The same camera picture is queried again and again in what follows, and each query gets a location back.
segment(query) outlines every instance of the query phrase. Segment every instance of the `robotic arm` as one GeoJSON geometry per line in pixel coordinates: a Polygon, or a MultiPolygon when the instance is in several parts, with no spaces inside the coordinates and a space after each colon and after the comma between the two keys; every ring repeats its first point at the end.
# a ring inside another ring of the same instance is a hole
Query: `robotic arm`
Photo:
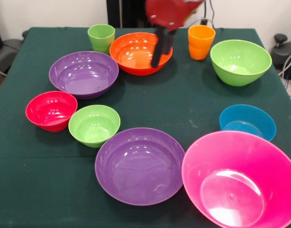
{"type": "Polygon", "coordinates": [[[145,12],[151,24],[156,26],[158,42],[153,52],[151,66],[158,66],[162,54],[171,50],[176,31],[184,26],[191,16],[205,0],[146,0],[145,12]]]}

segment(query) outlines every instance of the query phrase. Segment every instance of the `pink bowl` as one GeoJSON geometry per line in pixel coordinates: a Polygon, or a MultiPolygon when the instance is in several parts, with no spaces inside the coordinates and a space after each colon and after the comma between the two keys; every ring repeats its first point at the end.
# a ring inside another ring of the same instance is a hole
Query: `pink bowl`
{"type": "Polygon", "coordinates": [[[186,152],[184,188],[193,204],[223,228],[291,224],[291,160],[258,136],[221,131],[186,152]]]}
{"type": "Polygon", "coordinates": [[[33,98],[26,107],[26,117],[34,125],[49,131],[64,130],[77,110],[75,97],[62,91],[51,91],[33,98]]]}

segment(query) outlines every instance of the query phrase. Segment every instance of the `cup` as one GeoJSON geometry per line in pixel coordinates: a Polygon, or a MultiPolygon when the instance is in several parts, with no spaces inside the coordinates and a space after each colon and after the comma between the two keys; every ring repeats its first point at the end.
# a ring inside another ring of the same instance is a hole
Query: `cup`
{"type": "Polygon", "coordinates": [[[194,25],[188,30],[191,58],[203,60],[207,57],[215,37],[215,30],[206,25],[194,25]]]}
{"type": "Polygon", "coordinates": [[[87,30],[93,50],[109,55],[109,47],[115,40],[115,29],[107,24],[93,25],[87,30]]]}

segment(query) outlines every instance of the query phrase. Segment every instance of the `green bowl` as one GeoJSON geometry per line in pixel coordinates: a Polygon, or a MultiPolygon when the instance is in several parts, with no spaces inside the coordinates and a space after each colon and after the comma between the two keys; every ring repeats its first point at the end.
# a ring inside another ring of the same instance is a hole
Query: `green bowl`
{"type": "Polygon", "coordinates": [[[90,105],[79,109],[70,119],[71,135],[86,146],[99,148],[120,127],[118,113],[105,105],[90,105]]]}
{"type": "Polygon", "coordinates": [[[260,78],[271,66],[270,54],[261,46],[245,40],[226,40],[210,52],[213,68],[231,86],[244,86],[260,78]]]}

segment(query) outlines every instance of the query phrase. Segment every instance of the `green cup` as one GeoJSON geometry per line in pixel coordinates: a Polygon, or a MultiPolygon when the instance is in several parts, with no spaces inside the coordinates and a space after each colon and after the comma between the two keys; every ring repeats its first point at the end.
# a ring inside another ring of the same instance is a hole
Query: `green cup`
{"type": "Polygon", "coordinates": [[[109,47],[115,40],[115,29],[107,24],[93,25],[87,30],[93,50],[109,55],[109,47]]]}
{"type": "Polygon", "coordinates": [[[70,119],[71,135],[86,146],[99,148],[120,127],[118,113],[105,105],[90,105],[79,109],[70,119]]]}

